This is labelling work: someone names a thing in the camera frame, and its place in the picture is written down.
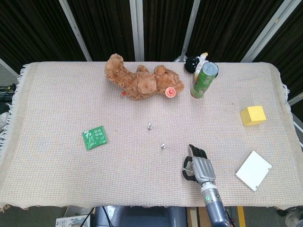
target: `stuffed animal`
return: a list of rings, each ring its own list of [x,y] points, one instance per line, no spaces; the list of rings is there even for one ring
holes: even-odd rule
[[[194,73],[195,74],[195,81],[197,80],[197,77],[202,69],[202,66],[204,63],[207,63],[208,60],[206,60],[206,57],[208,56],[208,53],[203,53],[200,55],[200,57],[188,57],[185,61],[185,69],[187,72]]]
[[[179,94],[184,88],[179,75],[164,65],[158,65],[154,73],[139,65],[137,72],[132,73],[124,67],[123,58],[116,53],[110,56],[104,72],[110,81],[124,88],[126,94],[133,100],[147,98],[157,93],[165,94],[168,87],[173,87],[176,94]]]

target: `beige tablecloth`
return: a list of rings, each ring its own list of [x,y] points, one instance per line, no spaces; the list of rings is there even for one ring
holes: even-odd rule
[[[138,64],[125,63],[131,71]],[[150,70],[158,64],[144,62]],[[181,173],[189,143],[212,161],[226,206],[302,205],[303,155],[278,70],[218,63],[198,100],[183,64],[163,64],[180,75],[184,91],[140,101],[120,96],[105,62],[27,65],[0,151],[0,207],[202,206],[199,185]],[[267,121],[244,127],[240,111],[252,105],[263,106]],[[82,132],[100,125],[108,144],[87,151]],[[272,165],[256,192],[234,175],[253,150]]]

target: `orange tag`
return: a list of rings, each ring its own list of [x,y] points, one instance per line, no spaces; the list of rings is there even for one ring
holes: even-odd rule
[[[168,98],[173,98],[176,96],[176,90],[173,87],[168,87],[165,90],[165,94]]]
[[[121,92],[121,96],[124,97],[126,95],[126,91]]]

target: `robotic arm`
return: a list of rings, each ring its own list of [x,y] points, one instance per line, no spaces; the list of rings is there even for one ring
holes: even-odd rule
[[[212,163],[207,159],[205,151],[191,144],[189,146],[193,152],[193,157],[186,157],[182,174],[188,181],[196,181],[201,185],[201,193],[212,227],[229,227],[229,219],[215,185],[216,176]],[[192,163],[193,170],[187,169],[188,162]]]

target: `yellow sponge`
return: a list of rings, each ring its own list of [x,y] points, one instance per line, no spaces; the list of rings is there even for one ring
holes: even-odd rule
[[[266,116],[261,105],[249,106],[240,112],[244,126],[261,124]]]

